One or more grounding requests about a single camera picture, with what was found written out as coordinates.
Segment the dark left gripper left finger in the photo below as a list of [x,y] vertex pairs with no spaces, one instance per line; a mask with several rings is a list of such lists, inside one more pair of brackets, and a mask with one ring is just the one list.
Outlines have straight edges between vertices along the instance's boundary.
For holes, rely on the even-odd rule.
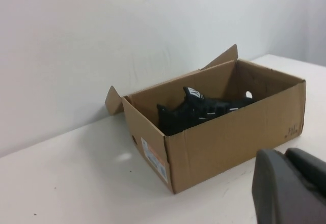
[[252,197],[257,223],[289,223],[285,204],[278,196],[280,175],[286,173],[288,152],[261,149],[256,153]]

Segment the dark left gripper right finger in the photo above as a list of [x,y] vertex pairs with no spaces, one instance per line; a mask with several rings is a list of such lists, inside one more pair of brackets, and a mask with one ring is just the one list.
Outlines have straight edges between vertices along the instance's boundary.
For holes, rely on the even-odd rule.
[[281,223],[325,223],[325,162],[289,148],[281,182]]

